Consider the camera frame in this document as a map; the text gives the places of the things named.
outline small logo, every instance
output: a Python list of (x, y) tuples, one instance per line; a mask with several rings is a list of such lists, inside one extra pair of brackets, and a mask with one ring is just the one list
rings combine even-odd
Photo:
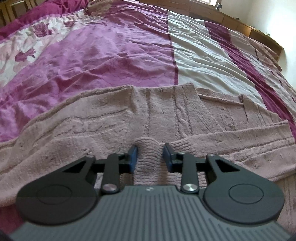
[(148, 192), (152, 192), (153, 190), (154, 190), (153, 187), (147, 187), (147, 188), (146, 188), (146, 191), (148, 191)]

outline circular black disc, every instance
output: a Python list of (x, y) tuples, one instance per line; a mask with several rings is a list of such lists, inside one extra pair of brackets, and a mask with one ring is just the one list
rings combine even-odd
[(24, 186), (17, 195), (16, 206), (30, 222), (59, 225), (85, 216), (96, 201), (92, 185), (75, 174), (61, 172)]
[(277, 218), (284, 205), (281, 189), (258, 175), (225, 173), (204, 192), (207, 206), (223, 219), (243, 224), (264, 223)]

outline white wall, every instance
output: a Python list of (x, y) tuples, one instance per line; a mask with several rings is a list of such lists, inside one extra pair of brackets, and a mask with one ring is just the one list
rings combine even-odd
[(253, 1), (256, 0), (222, 0), (220, 11), (246, 23)]
[(284, 48), (279, 64), (283, 69), (282, 74), (294, 88), (296, 88), (295, 8), (295, 0), (254, 0), (247, 18), (247, 24), (269, 33)]

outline screw head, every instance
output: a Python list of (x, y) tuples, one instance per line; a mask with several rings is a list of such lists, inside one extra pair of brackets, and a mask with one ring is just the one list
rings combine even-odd
[(153, 190), (154, 190), (153, 187), (147, 187), (147, 188), (146, 188), (146, 191), (148, 191), (148, 192), (151, 192), (151, 191), (153, 191)]
[(117, 189), (117, 186), (113, 183), (107, 183), (103, 186), (104, 191), (114, 192)]
[(197, 186), (192, 183), (187, 183), (183, 186), (183, 189), (188, 191), (188, 192), (193, 192), (197, 190)]

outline bed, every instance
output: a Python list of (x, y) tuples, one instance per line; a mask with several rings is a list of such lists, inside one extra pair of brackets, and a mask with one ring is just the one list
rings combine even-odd
[[(264, 45), (138, 1), (48, 0), (0, 29), (0, 142), (82, 91), (189, 82), (247, 95), (288, 120), (296, 137), (296, 92)], [(0, 206), (0, 229), (10, 233), (22, 220), (12, 203)]]

